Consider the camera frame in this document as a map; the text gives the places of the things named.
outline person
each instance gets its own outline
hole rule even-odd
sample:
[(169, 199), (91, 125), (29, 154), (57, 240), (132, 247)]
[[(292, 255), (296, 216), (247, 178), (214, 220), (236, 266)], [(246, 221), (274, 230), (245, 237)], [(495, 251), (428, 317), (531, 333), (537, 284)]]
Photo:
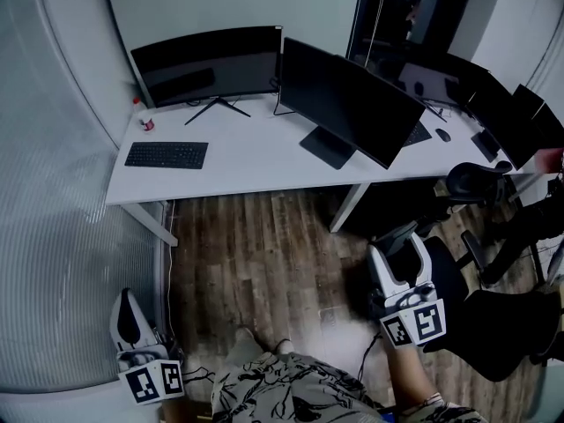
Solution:
[[(396, 350), (386, 336), (383, 338), (400, 422), (484, 421), (473, 409), (442, 399), (427, 378), (416, 348)], [(290, 340), (280, 342), (275, 353), (264, 352), (246, 328), (236, 331), (235, 340), (213, 385), (214, 423), (384, 421), (361, 382), (345, 371), (296, 353)], [(177, 421), (167, 419), (167, 423)]]
[[(375, 37), (393, 43), (405, 41), (416, 19), (420, 1), (384, 0)], [(367, 38), (372, 37), (379, 6), (380, 0), (368, 0), (364, 28)]]
[(527, 205), (509, 221), (487, 229), (493, 240), (505, 240), (499, 254), (480, 272), (485, 286), (499, 282), (525, 248), (540, 240), (555, 238), (564, 232), (564, 191)]
[(539, 173), (558, 174), (549, 186), (547, 198), (525, 206), (509, 222), (491, 224), (486, 229), (487, 241), (505, 240), (496, 258), (480, 271), (480, 279), (486, 287), (499, 282), (525, 248), (564, 232), (563, 165), (563, 148), (541, 149), (535, 153)]

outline chair backrest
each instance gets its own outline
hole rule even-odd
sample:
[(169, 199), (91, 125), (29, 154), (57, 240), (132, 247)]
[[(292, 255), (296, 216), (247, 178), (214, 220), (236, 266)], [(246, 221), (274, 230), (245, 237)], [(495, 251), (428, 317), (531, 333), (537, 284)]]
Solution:
[(496, 167), (461, 163), (450, 171), (447, 189), (453, 197), (481, 197), (497, 202), (502, 197), (500, 180), (512, 168), (508, 161), (500, 161)]

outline wooden floor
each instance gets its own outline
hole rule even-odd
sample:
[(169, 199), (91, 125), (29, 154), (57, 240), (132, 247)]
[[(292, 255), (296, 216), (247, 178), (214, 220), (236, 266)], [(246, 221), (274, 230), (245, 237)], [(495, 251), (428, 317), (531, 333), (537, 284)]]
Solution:
[[(337, 188), (293, 190), (177, 202), (171, 314), (186, 371), (201, 366), (217, 371), (234, 341), (234, 328), (245, 324), (265, 349), (290, 338), (297, 352), (357, 375), (376, 328), (355, 312), (366, 300), (366, 287), (350, 286), (364, 271), (367, 242), (327, 230), (342, 193)], [(504, 205), (492, 215), (467, 207), (435, 234), (459, 258), (463, 230), (480, 237), (485, 219), (502, 221), (513, 211)], [(476, 274), (473, 265), (464, 269), (471, 289), (478, 287)], [(525, 256), (498, 290), (523, 293), (534, 283), (532, 261)], [(491, 383), (449, 352), (421, 355), (449, 401), (472, 406), (490, 421), (523, 419), (539, 367), (524, 360), (507, 381)], [(373, 399), (393, 404), (380, 342), (367, 357), (363, 382)], [(208, 401), (210, 392), (207, 381), (189, 385), (192, 399)]]

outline desk leg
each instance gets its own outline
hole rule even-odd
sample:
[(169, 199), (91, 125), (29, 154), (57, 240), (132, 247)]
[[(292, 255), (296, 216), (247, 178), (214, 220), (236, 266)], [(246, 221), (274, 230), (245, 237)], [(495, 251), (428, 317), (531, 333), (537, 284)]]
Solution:
[(346, 195), (345, 201), (343, 201), (337, 211), (337, 214), (335, 215), (335, 218), (331, 221), (329, 231), (332, 234), (338, 232), (369, 186), (370, 183), (359, 183), (358, 185), (353, 185), (351, 187), (349, 194)]
[(524, 183), (521, 183), (520, 186), (516, 187), (516, 193), (509, 196), (508, 201), (514, 202), (527, 189), (529, 189), (531, 186), (533, 186), (535, 183), (537, 183), (542, 177), (543, 177), (543, 174), (541, 174), (541, 173), (533, 174), (528, 180), (524, 181)]
[(143, 226), (147, 227), (151, 232), (157, 235), (166, 244), (175, 248), (178, 246), (178, 240), (170, 232), (163, 227), (159, 221), (157, 221), (153, 216), (151, 216), (145, 209), (139, 204), (123, 204), (122, 208), (129, 213), (133, 218), (139, 221)]

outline small red object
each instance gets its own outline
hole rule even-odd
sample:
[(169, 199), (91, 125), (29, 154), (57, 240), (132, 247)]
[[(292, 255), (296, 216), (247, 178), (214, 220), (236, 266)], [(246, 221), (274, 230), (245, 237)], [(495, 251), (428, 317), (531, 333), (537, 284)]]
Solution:
[(151, 131), (155, 126), (155, 123), (152, 119), (149, 119), (149, 122), (145, 124), (145, 131)]

